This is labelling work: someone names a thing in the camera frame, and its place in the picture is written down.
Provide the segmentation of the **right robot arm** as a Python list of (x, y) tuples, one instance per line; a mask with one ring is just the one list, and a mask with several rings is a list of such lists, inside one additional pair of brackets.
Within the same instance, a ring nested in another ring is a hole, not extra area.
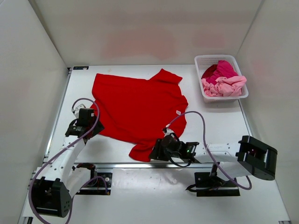
[(149, 157), (153, 160), (173, 162), (181, 159), (192, 163), (219, 163), (219, 168), (209, 176), (210, 183), (220, 187), (229, 178), (252, 175), (258, 179), (275, 179), (278, 152), (275, 148), (253, 138), (242, 136), (237, 143), (210, 144), (182, 142), (173, 134), (157, 139)]

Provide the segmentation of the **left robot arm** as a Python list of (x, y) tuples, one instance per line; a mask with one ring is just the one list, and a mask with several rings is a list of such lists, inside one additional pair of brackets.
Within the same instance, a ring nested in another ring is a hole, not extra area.
[(28, 190), (28, 202), (34, 215), (43, 223), (43, 215), (70, 216), (74, 196), (85, 186), (93, 186), (99, 176), (92, 163), (75, 161), (87, 141), (104, 130), (91, 109), (83, 109), (65, 133), (65, 144), (35, 174)]

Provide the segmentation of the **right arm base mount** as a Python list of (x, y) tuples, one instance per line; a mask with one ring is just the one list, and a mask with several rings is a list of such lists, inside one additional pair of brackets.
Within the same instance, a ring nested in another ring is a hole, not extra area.
[(186, 190), (196, 193), (196, 197), (240, 196), (239, 188), (235, 184), (217, 176), (217, 169), (217, 166), (213, 165), (210, 172), (195, 172), (195, 183)]

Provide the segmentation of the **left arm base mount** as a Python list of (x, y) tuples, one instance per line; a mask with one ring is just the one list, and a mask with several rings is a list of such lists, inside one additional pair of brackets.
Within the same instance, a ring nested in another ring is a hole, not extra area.
[(91, 163), (79, 163), (78, 165), (73, 165), (73, 171), (79, 171), (80, 168), (89, 170), (90, 179), (87, 184), (85, 184), (78, 192), (77, 195), (106, 195), (111, 194), (112, 186), (112, 172), (98, 172), (94, 164)]

